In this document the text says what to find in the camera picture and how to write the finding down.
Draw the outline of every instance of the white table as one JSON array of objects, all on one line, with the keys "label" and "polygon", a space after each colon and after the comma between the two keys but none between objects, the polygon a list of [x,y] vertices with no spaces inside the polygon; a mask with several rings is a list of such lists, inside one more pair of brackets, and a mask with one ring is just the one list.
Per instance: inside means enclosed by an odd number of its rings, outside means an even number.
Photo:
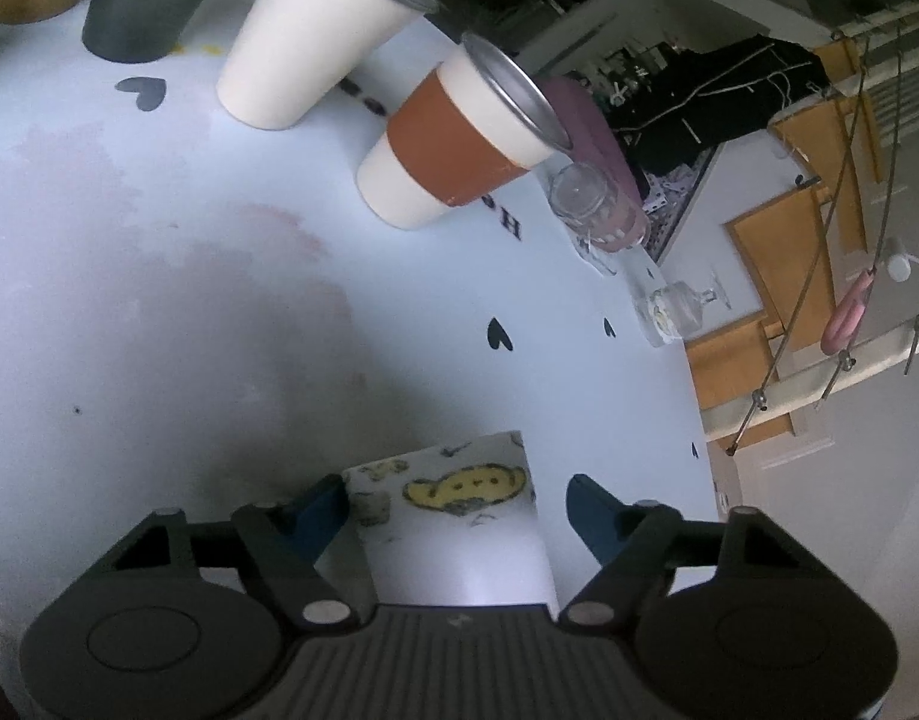
[{"label": "white table", "polygon": [[[561,600],[597,570],[566,520],[574,473],[715,519],[682,346],[651,348],[633,312],[662,283],[645,254],[602,278],[533,175],[495,210],[386,226],[354,184],[383,127],[362,103],[333,91],[262,132],[216,102],[214,47],[249,5],[208,0],[184,52],[144,66],[89,55],[82,4],[0,27],[0,629],[150,509],[225,517],[509,428]],[[419,22],[355,78],[394,108],[449,45]],[[165,79],[164,103],[138,110],[128,76]],[[487,344],[493,317],[512,352]]]}]

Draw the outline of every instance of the metal rod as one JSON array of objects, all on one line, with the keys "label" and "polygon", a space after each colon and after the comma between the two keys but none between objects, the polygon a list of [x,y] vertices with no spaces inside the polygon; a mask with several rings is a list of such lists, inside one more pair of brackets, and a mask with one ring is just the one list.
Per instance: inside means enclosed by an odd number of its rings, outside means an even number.
[{"label": "metal rod", "polygon": [[[869,272],[872,274],[873,279],[869,284],[869,289],[866,290],[866,297],[864,298],[864,307],[869,307],[869,300],[872,298],[873,287],[876,286],[876,274],[879,271],[879,262],[880,258],[883,256],[883,243],[885,242],[885,228],[890,221],[890,207],[893,205],[893,187],[896,181],[896,156],[899,152],[899,118],[900,118],[900,104],[899,100],[903,91],[903,50],[900,46],[900,37],[902,35],[902,20],[896,20],[896,118],[893,123],[893,153],[890,154],[890,178],[887,182],[887,189],[885,190],[885,203],[883,204],[883,221],[880,224],[880,233],[879,240],[876,242],[876,254],[873,257],[873,264],[869,269]],[[853,124],[856,124],[856,119],[859,119],[859,111],[856,112],[856,118],[853,119]],[[840,359],[837,361],[836,369],[833,372],[833,375],[830,377],[829,384],[826,385],[826,389],[823,391],[821,398],[816,404],[816,408],[826,401],[831,392],[833,391],[833,386],[836,384],[837,378],[840,378],[840,373],[844,370],[848,370],[848,367],[852,367],[851,362],[853,361],[852,353],[853,346],[856,343],[856,338],[859,338],[860,328],[863,326],[863,319],[866,317],[866,310],[860,315],[859,322],[856,323],[856,330],[853,332],[852,337],[849,339],[846,348],[843,351],[840,351]]]},{"label": "metal rod", "polygon": [[770,379],[773,378],[773,373],[776,372],[776,366],[779,364],[779,360],[783,356],[783,352],[786,351],[786,347],[789,345],[789,339],[792,338],[792,330],[794,330],[794,327],[797,326],[799,313],[803,310],[803,304],[806,302],[806,293],[808,293],[810,286],[813,283],[813,275],[816,273],[816,266],[819,264],[819,258],[821,258],[822,252],[826,248],[826,238],[829,236],[829,228],[833,223],[833,215],[836,213],[836,206],[840,202],[842,185],[846,177],[846,167],[850,166],[852,167],[853,172],[856,172],[856,166],[853,163],[853,140],[856,138],[856,127],[860,120],[860,100],[861,96],[863,95],[864,85],[866,85],[866,54],[868,52],[869,38],[866,38],[866,46],[863,50],[863,59],[860,61],[860,88],[856,94],[857,105],[853,113],[853,122],[850,124],[849,128],[849,139],[846,143],[845,154],[842,156],[840,174],[836,179],[836,189],[833,191],[833,198],[830,201],[829,213],[826,215],[826,219],[823,221],[822,235],[816,242],[816,252],[813,254],[813,263],[810,265],[810,269],[807,271],[806,280],[803,282],[802,289],[799,290],[797,305],[795,305],[794,309],[792,309],[792,315],[789,317],[789,324],[785,328],[785,333],[783,334],[783,340],[780,341],[779,349],[776,351],[776,354],[773,355],[773,362],[770,363],[770,369],[763,377],[763,383],[760,384],[759,389],[756,389],[756,391],[752,393],[752,402],[749,404],[749,411],[746,413],[746,418],[743,420],[743,424],[740,425],[739,432],[735,437],[733,437],[733,442],[730,443],[726,450],[726,454],[730,457],[733,457],[736,454],[736,450],[739,449],[740,442],[743,440],[743,435],[746,432],[746,427],[749,426],[749,420],[752,419],[755,410],[767,410],[768,408],[764,394],[765,386],[770,384]]}]

